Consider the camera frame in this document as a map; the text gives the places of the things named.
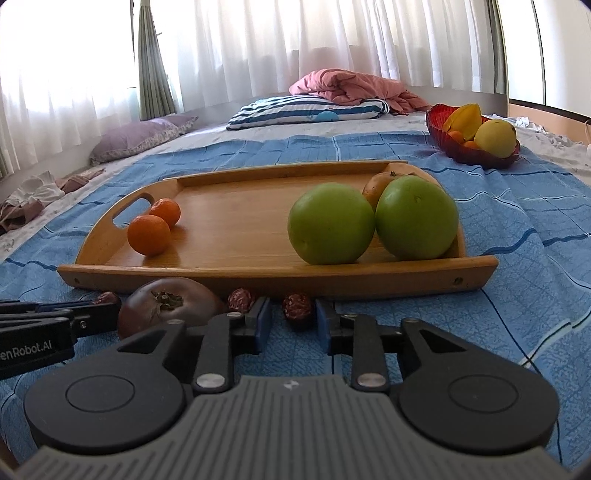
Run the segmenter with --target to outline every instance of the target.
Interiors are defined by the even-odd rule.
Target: wooden tray
[[[475,290],[498,261],[466,257],[461,226],[444,258],[396,261],[377,236],[359,261],[308,265],[291,247],[287,216],[312,186],[327,181],[359,190],[387,167],[437,181],[406,162],[340,161],[242,168],[189,175],[143,187],[111,207],[88,234],[74,265],[57,271],[73,287],[131,293],[163,277],[188,277],[222,298],[236,288],[282,298],[290,293],[335,299],[383,299]],[[181,218],[163,254],[146,258],[131,249],[113,219],[138,199],[174,198]]]

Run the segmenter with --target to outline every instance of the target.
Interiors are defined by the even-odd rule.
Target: pink blanket
[[[381,98],[388,102],[392,113],[424,112],[430,108],[398,80],[340,69],[310,72],[290,87],[290,93],[317,95],[339,105],[358,105],[361,100]]]

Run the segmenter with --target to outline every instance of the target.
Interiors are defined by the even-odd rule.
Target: green curtain
[[[150,0],[141,0],[138,29],[139,67],[139,118],[150,120],[174,113],[173,96],[170,93]]]
[[[492,49],[495,56],[495,93],[507,94],[505,42],[501,27],[501,15],[496,0],[486,0],[491,22]]]
[[[2,155],[2,146],[0,145],[0,179],[6,176],[8,176],[8,168],[6,160],[4,160],[4,156]]]

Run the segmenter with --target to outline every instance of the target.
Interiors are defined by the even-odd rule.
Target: white bedsheet
[[[332,137],[334,135],[369,132],[389,132],[401,130],[426,131],[425,114],[411,113],[408,116],[385,115],[375,120],[351,120],[343,122],[276,125],[245,130],[228,131],[225,125],[204,128],[191,132],[183,137],[172,140],[164,145],[152,148],[134,157],[118,160],[103,165],[105,172],[92,179],[81,189],[70,193],[52,203],[44,212],[23,228],[13,230],[0,236],[0,261],[20,247],[25,241],[37,233],[47,222],[54,219],[67,209],[94,192],[98,187],[118,174],[127,166],[155,153],[166,153],[206,145],[227,140],[265,141],[287,138],[293,135],[317,135]],[[568,138],[554,134],[537,133],[534,129],[517,128],[518,138],[522,145],[545,160],[552,161],[573,173],[580,180],[591,186],[591,159],[586,156],[586,146],[574,143]]]

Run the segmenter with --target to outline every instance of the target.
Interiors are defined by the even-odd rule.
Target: red glass bowl
[[[427,112],[427,128],[429,133],[448,157],[453,158],[458,163],[466,165],[480,165],[482,168],[508,168],[519,158],[519,149],[521,148],[519,141],[513,154],[507,158],[498,158],[491,155],[484,150],[477,150],[474,148],[466,148],[460,145],[452,137],[450,137],[441,128],[448,117],[459,107],[443,105],[442,103],[435,105]],[[490,119],[482,117],[482,123]]]

